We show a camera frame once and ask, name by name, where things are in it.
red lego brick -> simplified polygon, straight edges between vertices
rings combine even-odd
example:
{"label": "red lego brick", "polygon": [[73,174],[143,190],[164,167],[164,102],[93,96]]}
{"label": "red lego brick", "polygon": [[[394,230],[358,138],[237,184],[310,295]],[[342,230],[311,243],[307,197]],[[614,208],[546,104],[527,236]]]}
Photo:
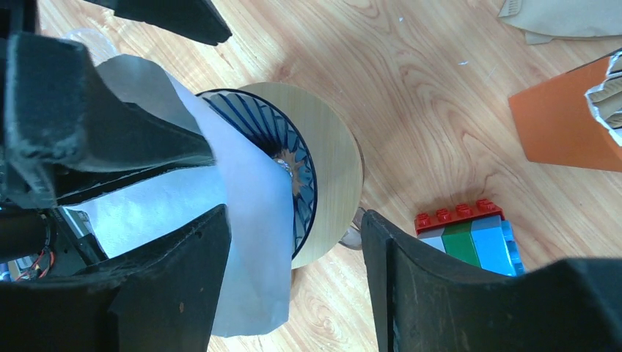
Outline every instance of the red lego brick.
{"label": "red lego brick", "polygon": [[488,199],[479,199],[475,202],[475,208],[466,204],[458,204],[455,207],[455,211],[438,209],[435,216],[429,216],[427,213],[418,214],[414,220],[414,229],[417,235],[419,235],[422,231],[434,230],[449,224],[457,224],[463,221],[472,221],[495,215],[501,215],[501,219],[505,220],[503,209],[497,207]]}

wood grain surface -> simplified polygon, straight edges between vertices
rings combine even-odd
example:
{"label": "wood grain surface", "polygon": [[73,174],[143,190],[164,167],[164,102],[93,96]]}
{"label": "wood grain surface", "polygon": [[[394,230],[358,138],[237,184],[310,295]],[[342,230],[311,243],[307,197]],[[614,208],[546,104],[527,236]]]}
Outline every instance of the wood grain surface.
{"label": "wood grain surface", "polygon": [[[497,20],[502,0],[214,3],[234,33],[217,48],[84,1],[41,0],[40,11],[44,33],[97,29],[194,92],[281,81],[318,95],[360,143],[363,205],[408,233],[416,213],[488,197],[512,221],[530,270],[622,255],[621,174],[528,162],[508,108],[510,95],[622,40],[528,46]],[[337,246],[296,271],[287,324],[213,338],[210,351],[377,351],[368,296],[362,253]]]}
{"label": "wood grain surface", "polygon": [[318,206],[307,241],[292,260],[300,268],[325,255],[344,236],[361,200],[363,165],[342,119],[317,96],[284,83],[242,87],[273,103],[304,138],[315,167]]}

round wooden board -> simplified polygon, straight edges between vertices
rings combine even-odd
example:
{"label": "round wooden board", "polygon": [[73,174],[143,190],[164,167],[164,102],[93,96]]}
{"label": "round wooden board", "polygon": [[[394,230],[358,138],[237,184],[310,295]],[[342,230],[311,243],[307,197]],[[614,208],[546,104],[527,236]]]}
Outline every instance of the round wooden board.
{"label": "round wooden board", "polygon": [[328,104],[302,88],[256,83],[240,88],[285,113],[307,143],[318,182],[318,209],[309,238],[292,261],[299,268],[325,255],[343,237],[359,207],[363,166],[352,133]]}

wooden floor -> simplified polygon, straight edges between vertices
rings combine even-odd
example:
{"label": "wooden floor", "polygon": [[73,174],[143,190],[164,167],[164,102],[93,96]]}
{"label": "wooden floor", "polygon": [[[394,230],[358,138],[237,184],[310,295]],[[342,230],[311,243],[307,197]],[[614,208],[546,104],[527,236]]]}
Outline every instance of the wooden floor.
{"label": "wooden floor", "polygon": [[[342,114],[361,144],[362,202],[409,233],[420,211],[488,197],[533,270],[565,256],[622,255],[622,177],[531,164],[508,96],[596,59],[622,40],[524,44],[502,0],[214,0],[234,37],[218,48],[41,0],[44,33],[91,27],[195,92],[295,84]],[[343,247],[296,272],[290,321],[264,337],[212,338],[210,351],[375,351],[362,253]]]}

green block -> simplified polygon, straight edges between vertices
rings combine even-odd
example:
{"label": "green block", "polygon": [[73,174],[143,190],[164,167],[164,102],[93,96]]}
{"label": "green block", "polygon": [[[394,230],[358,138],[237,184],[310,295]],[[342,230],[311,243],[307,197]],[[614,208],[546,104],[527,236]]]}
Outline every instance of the green block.
{"label": "green block", "polygon": [[473,244],[473,238],[471,232],[461,232],[455,234],[442,236],[443,245],[445,246],[445,252],[465,263],[477,266],[481,268],[480,258],[477,251],[475,251],[475,245]]}
{"label": "green block", "polygon": [[445,235],[453,235],[456,233],[471,233],[471,223],[473,221],[461,222],[458,224],[451,224],[445,227],[445,231],[443,231],[443,236]]}

